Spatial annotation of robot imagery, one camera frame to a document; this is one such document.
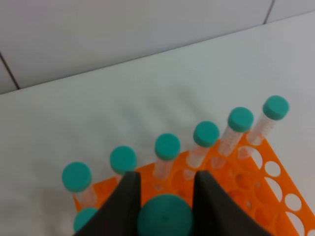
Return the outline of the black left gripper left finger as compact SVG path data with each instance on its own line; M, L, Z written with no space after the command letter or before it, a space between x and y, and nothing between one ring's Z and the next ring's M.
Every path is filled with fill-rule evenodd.
M127 172L106 202L76 236L136 236L141 209L141 175Z

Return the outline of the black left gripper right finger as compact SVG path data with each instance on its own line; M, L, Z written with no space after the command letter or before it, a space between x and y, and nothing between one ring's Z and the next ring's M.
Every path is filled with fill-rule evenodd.
M194 177L192 212L195 236L269 236L222 189L208 171Z

